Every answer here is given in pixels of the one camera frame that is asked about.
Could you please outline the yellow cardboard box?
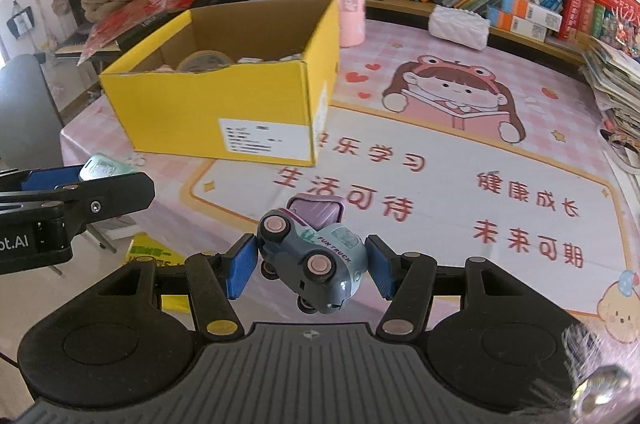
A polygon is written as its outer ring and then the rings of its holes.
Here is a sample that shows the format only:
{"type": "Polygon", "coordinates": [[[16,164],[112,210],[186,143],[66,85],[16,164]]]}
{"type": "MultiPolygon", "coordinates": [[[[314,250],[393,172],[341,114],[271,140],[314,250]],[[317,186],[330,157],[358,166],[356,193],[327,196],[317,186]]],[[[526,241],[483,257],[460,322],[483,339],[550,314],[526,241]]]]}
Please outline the yellow cardboard box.
{"type": "Polygon", "coordinates": [[[186,10],[100,76],[140,152],[314,166],[340,67],[335,0],[186,10]],[[180,73],[199,50],[232,66],[180,73]]]}

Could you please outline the orange white box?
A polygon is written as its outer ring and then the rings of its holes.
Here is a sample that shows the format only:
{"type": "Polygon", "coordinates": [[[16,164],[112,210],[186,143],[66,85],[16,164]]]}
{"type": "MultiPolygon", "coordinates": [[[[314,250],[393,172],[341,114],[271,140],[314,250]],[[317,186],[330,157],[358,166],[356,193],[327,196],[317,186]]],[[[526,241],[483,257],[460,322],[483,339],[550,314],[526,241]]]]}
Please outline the orange white box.
{"type": "Polygon", "coordinates": [[[495,7],[487,8],[487,19],[493,28],[500,28],[500,30],[525,36],[530,40],[543,42],[547,37],[547,29],[544,26],[519,18],[495,7]]]}
{"type": "Polygon", "coordinates": [[[541,7],[536,2],[528,0],[501,0],[501,10],[512,14],[514,17],[529,20],[535,24],[548,28],[553,32],[559,32],[562,24],[562,16],[547,8],[541,7]]]}

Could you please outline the stack of papers and notebooks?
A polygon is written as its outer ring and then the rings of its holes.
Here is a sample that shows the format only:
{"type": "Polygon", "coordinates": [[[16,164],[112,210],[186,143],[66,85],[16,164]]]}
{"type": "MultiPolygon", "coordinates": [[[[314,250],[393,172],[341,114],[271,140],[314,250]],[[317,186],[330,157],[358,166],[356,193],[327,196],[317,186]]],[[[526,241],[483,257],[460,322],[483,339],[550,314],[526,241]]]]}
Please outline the stack of papers and notebooks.
{"type": "Polygon", "coordinates": [[[580,69],[602,115],[604,147],[620,168],[639,173],[639,62],[623,51],[590,40],[580,69]]]}

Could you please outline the mint green eraser case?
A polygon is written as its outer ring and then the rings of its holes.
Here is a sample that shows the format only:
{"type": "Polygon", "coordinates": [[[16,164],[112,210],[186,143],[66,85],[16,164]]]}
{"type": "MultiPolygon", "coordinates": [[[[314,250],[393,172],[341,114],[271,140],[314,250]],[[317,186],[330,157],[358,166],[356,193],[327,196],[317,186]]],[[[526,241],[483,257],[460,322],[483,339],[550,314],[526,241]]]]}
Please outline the mint green eraser case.
{"type": "Polygon", "coordinates": [[[107,155],[97,153],[91,155],[81,167],[78,177],[81,181],[97,180],[135,173],[130,165],[114,160],[107,155]]]}

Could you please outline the orange white box lower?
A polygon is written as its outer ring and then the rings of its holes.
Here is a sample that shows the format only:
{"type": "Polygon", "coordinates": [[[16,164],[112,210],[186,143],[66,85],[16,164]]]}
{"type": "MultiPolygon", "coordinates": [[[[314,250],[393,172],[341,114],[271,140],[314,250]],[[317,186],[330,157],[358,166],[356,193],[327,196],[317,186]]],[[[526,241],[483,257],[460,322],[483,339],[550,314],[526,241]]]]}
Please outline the orange white box lower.
{"type": "Polygon", "coordinates": [[[543,42],[547,37],[547,29],[544,26],[519,18],[495,7],[487,8],[487,19],[493,28],[500,28],[500,30],[525,36],[530,40],[543,42]]]}

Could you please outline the pink cartoon tablecloth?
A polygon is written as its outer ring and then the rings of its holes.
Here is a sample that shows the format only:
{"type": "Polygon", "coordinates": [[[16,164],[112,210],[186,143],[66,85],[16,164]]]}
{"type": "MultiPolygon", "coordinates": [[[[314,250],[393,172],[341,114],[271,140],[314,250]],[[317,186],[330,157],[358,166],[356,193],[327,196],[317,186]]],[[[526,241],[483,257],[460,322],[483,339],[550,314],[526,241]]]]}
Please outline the pink cartoon tablecloth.
{"type": "Polygon", "coordinates": [[[591,90],[561,73],[374,22],[364,44],[342,53],[314,167],[141,153],[106,99],[64,128],[61,146],[67,163],[103,153],[151,176],[155,201],[136,222],[181,254],[225,250],[295,193],[337,194],[360,236],[444,265],[486,257],[629,346],[639,293],[620,286],[639,269],[639,238],[598,124],[591,90]],[[525,139],[509,146],[386,110],[384,88],[420,54],[493,72],[512,92],[525,139]]]}

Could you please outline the white quilted pouch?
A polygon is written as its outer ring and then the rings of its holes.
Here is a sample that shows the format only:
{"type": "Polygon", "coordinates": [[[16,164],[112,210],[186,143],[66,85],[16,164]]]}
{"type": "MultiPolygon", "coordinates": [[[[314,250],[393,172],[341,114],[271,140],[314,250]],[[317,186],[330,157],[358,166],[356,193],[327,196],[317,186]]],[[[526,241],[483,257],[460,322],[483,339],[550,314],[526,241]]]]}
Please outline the white quilted pouch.
{"type": "Polygon", "coordinates": [[[488,45],[489,21],[468,10],[436,6],[427,28],[431,36],[473,50],[482,51],[488,45]]]}

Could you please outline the orange white box upper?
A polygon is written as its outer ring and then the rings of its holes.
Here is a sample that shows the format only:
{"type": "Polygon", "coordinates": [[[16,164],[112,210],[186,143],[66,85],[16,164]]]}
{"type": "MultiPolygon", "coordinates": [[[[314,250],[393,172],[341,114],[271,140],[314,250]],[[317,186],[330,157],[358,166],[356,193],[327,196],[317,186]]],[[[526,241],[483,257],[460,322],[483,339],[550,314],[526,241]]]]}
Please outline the orange white box upper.
{"type": "Polygon", "coordinates": [[[559,32],[562,24],[562,16],[547,8],[541,7],[536,2],[528,0],[501,0],[501,10],[512,14],[514,17],[529,20],[535,24],[548,28],[553,32],[559,32]]]}

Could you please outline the grey toy truck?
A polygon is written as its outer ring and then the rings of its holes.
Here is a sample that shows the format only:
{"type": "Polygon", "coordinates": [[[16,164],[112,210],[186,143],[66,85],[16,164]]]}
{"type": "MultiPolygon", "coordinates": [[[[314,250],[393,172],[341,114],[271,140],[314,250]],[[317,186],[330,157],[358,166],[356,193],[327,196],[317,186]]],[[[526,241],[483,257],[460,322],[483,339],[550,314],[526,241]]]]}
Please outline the grey toy truck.
{"type": "Polygon", "coordinates": [[[297,295],[305,314],[334,314],[360,288],[369,259],[363,240],[343,224],[341,196],[297,193],[257,226],[260,272],[297,295]]]}

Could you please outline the red paper sheets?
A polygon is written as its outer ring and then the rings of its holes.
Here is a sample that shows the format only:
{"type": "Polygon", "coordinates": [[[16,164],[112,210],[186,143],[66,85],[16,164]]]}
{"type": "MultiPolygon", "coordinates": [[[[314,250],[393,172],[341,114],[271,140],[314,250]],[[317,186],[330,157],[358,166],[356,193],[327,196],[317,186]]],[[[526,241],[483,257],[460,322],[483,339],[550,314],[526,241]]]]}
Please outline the red paper sheets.
{"type": "Polygon", "coordinates": [[[110,12],[97,23],[82,47],[78,63],[84,63],[120,36],[144,22],[153,20],[159,14],[188,9],[196,0],[133,0],[127,5],[110,12]]]}

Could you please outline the clear tape roll in box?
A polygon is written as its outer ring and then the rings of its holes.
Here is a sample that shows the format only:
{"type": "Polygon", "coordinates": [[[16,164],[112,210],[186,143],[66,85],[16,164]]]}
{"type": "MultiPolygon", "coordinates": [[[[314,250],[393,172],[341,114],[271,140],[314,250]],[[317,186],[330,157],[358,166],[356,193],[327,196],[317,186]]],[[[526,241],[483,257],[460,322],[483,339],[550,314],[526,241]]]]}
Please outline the clear tape roll in box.
{"type": "Polygon", "coordinates": [[[189,54],[177,66],[180,73],[206,73],[232,66],[234,61],[216,50],[199,50],[189,54]]]}

